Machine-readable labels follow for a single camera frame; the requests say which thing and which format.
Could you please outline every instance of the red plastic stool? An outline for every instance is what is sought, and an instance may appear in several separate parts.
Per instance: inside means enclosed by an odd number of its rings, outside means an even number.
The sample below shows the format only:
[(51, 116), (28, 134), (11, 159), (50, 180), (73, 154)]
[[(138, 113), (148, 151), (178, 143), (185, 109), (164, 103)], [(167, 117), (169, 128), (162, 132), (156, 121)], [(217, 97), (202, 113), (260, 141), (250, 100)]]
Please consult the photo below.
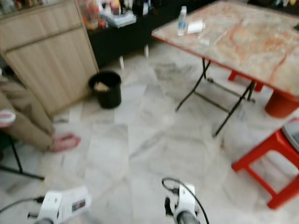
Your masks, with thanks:
[(250, 168), (251, 163), (271, 150), (275, 150), (282, 154), (299, 170), (299, 153), (289, 143), (281, 129), (277, 130), (269, 138), (256, 146), (238, 162), (235, 162), (232, 165), (232, 168), (236, 172), (243, 168), (246, 169), (272, 195), (272, 199), (268, 202), (269, 208), (277, 209), (279, 206), (295, 197), (299, 193), (299, 175), (293, 179), (292, 182), (282, 191), (276, 193), (275, 190), (264, 179), (262, 179), (255, 171), (253, 171), (253, 169)]
[[(228, 77), (229, 81), (234, 81), (234, 79), (236, 78), (236, 76), (238, 76), (238, 73), (235, 71), (232, 71), (230, 76)], [(263, 84), (262, 83), (256, 83), (256, 86), (254, 87), (254, 91), (256, 92), (260, 92), (263, 88)]]

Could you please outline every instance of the marble floor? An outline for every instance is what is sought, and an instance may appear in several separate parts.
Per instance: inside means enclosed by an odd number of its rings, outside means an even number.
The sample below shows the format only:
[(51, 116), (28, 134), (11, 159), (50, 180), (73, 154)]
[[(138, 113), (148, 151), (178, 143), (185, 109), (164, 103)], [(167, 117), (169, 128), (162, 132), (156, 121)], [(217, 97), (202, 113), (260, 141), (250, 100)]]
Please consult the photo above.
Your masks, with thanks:
[[(242, 102), (217, 138), (212, 132), (226, 113), (191, 96), (178, 113), (174, 109), (201, 72), (200, 59), (161, 43), (154, 43), (146, 59), (143, 51), (124, 57), (125, 70), (109, 65), (122, 76), (122, 104), (103, 110), (96, 99), (74, 105), (55, 117), (58, 132), (73, 131), (81, 144), (60, 154), (40, 153), (20, 144), (24, 169), (46, 176), (40, 182), (0, 172), (0, 208), (48, 190), (85, 185), (93, 195), (90, 211), (68, 224), (172, 224), (165, 217), (168, 192), (161, 179), (179, 178), (195, 185), (211, 224), (297, 224), (299, 197), (270, 210), (270, 195), (247, 173), (236, 174), (231, 163), (291, 117), (269, 117), (264, 106), (271, 90), (254, 93), (256, 103)], [(227, 81), (230, 71), (211, 66), (208, 75), (242, 92), (246, 80)], [(203, 82), (199, 91), (224, 105), (236, 97)], [(15, 166), (11, 150), (4, 164)], [(277, 154), (254, 164), (276, 190), (298, 171)], [(30, 224), (34, 203), (20, 204), (0, 216), (1, 224)], [(202, 213), (201, 223), (205, 223)]]

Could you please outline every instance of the bottle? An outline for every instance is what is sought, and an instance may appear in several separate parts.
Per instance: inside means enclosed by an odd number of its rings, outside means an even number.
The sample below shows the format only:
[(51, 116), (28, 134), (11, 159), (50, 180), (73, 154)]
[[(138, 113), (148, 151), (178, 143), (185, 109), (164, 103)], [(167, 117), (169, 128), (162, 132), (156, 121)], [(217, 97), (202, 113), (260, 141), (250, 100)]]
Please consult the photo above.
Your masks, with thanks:
[(186, 15), (187, 15), (187, 7), (182, 6), (181, 12), (178, 17), (178, 35), (182, 36), (185, 33), (186, 29)]

